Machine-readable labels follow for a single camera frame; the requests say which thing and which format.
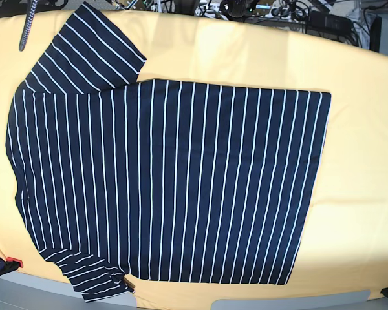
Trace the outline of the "navy white striped T-shirt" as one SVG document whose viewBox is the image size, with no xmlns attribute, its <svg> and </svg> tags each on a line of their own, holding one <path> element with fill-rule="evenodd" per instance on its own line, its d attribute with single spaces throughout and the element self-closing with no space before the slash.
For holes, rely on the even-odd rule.
<svg viewBox="0 0 388 310">
<path fill-rule="evenodd" d="M 6 155 L 38 253 L 87 302 L 127 274 L 285 285 L 331 95 L 139 81 L 145 63 L 84 3 L 18 86 Z"/>
</svg>

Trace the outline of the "black round object top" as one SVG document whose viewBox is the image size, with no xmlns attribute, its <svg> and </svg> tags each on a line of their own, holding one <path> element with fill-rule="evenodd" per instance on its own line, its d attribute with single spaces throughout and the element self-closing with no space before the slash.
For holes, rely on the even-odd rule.
<svg viewBox="0 0 388 310">
<path fill-rule="evenodd" d="M 247 0 L 227 0 L 227 13 L 234 18 L 243 17 L 247 11 Z"/>
</svg>

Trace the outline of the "white power strip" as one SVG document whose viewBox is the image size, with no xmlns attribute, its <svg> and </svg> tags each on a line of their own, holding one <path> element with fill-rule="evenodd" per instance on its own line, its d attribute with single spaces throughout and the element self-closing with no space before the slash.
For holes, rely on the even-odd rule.
<svg viewBox="0 0 388 310">
<path fill-rule="evenodd" d="M 258 1 L 255 5 L 251 3 L 246 5 L 245 12 L 240 18 L 273 17 L 273 12 L 280 14 L 286 11 L 280 9 L 280 4 L 277 1 Z M 223 1 L 223 4 L 221 4 L 221 1 L 200 1 L 194 15 L 225 20 L 235 19 L 229 14 L 228 5 L 225 1 Z"/>
</svg>

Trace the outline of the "yellow table cloth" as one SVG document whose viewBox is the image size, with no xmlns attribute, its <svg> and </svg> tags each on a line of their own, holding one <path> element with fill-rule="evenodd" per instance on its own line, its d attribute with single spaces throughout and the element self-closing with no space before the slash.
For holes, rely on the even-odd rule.
<svg viewBox="0 0 388 310">
<path fill-rule="evenodd" d="M 69 18 L 37 14 L 24 51 L 24 17 L 0 19 L 0 256 L 25 273 L 66 282 L 40 257 L 14 203 L 5 153 L 18 85 Z M 299 32 L 141 11 L 106 16 L 145 55 L 140 79 L 321 90 L 332 104 L 301 247 L 286 285 L 153 282 L 132 278 L 140 307 L 209 309 L 216 300 L 284 299 L 388 287 L 388 57 Z"/>
</svg>

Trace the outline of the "black power adapter box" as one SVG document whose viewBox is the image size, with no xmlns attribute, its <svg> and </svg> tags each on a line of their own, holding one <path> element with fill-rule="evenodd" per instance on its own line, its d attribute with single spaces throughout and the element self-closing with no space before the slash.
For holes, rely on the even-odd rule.
<svg viewBox="0 0 388 310">
<path fill-rule="evenodd" d="M 352 21 L 350 19 L 319 11 L 309 13 L 306 25 L 310 30 L 337 36 L 346 36 L 352 32 Z"/>
</svg>

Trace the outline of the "grey pad bottom right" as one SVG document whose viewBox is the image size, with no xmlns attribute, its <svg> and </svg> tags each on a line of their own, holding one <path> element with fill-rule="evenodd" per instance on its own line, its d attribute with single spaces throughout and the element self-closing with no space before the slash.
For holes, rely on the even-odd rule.
<svg viewBox="0 0 388 310">
<path fill-rule="evenodd" d="M 211 310 L 247 310 L 247 309 L 318 309 L 339 307 L 343 305 L 366 302 L 370 297 L 369 290 L 349 293 L 328 294 L 300 298 L 253 299 L 253 300 L 217 300 Z"/>
</svg>

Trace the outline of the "grey pad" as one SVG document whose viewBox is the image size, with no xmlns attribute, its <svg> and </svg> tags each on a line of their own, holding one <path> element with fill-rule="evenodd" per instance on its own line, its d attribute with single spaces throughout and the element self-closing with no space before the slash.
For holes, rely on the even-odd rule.
<svg viewBox="0 0 388 310">
<path fill-rule="evenodd" d="M 253 299 L 253 300 L 217 300 L 211 310 L 247 310 L 247 309 L 318 309 L 339 307 L 343 305 L 366 302 L 370 297 L 369 290 L 349 293 L 328 294 L 300 298 Z"/>
<path fill-rule="evenodd" d="M 136 309 L 124 304 L 86 303 L 81 297 L 51 293 L 0 279 L 0 309 Z"/>
</svg>

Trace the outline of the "grey pad bottom left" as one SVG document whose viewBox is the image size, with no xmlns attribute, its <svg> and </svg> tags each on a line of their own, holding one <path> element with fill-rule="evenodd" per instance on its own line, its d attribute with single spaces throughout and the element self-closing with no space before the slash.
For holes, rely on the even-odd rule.
<svg viewBox="0 0 388 310">
<path fill-rule="evenodd" d="M 124 304 L 86 303 L 81 297 L 51 293 L 0 279 L 0 309 L 136 309 Z"/>
</svg>

